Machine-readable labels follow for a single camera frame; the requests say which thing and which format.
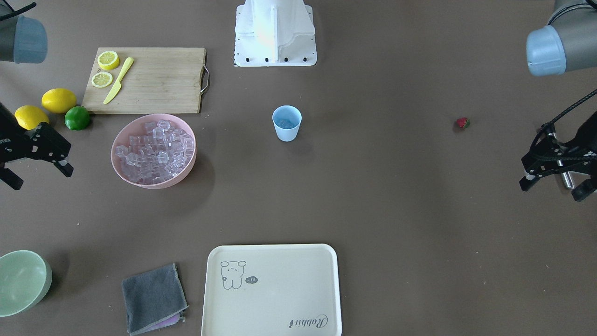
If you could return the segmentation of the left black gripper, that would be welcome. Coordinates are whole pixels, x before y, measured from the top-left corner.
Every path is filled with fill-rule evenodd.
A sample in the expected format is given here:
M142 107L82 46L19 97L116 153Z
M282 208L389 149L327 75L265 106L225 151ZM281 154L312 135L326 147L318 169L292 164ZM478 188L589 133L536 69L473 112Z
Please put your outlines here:
M575 172L587 174L584 180L571 191L576 202L582 202L597 190L596 177L596 119L593 113L568 142L557 140L555 124L546 123L538 132L539 142L531 145L521 162L525 176L520 179L522 191L529 191L540 179L553 174Z

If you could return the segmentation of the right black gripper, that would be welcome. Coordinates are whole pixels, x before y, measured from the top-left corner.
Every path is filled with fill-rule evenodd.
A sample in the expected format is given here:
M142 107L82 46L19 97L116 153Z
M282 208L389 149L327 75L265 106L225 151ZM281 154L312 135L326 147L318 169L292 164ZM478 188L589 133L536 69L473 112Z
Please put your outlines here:
M24 158L43 160L52 162L66 178L72 176L73 166L66 160L72 145L49 123L40 122L26 130L4 105L0 107L0 114L1 162ZM4 166L0 168L0 179L14 190L22 188L23 179Z

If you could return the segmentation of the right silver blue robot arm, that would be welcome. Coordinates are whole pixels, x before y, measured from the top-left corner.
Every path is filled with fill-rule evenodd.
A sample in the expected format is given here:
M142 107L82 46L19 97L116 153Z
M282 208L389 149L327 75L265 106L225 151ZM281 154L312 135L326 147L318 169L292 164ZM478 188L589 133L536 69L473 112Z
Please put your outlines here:
M35 2L13 9L6 0L1 2L0 51L1 60L13 63L41 63L48 51L47 32L36 19L24 13L36 6ZM32 130L21 127L4 105L0 107L0 178L14 190L20 190L23 180L6 168L7 162L20 159L42 160L53 165L67 178L73 167L67 158L71 143L48 122L36 124Z

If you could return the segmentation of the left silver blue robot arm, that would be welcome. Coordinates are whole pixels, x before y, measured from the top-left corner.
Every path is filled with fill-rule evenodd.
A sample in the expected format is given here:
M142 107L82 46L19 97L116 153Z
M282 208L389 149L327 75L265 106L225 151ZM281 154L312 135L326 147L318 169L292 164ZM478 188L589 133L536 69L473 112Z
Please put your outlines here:
M593 68L597 63L597 14L594 0L557 0L546 26L527 37L526 55L529 72L536 76L561 75ZM520 187L528 191L540 179L569 172L588 178L573 186L571 195L580 202L596 192L597 116L593 113L572 140L560 142L555 124L596 92L589 94L544 123L529 150L521 159L525 176Z

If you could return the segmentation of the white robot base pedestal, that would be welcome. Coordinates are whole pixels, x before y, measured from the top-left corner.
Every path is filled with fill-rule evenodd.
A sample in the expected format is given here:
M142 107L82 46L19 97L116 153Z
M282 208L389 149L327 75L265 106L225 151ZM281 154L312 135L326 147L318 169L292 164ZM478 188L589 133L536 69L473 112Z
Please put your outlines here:
M246 0L236 7L236 67L317 63L313 8L302 0Z

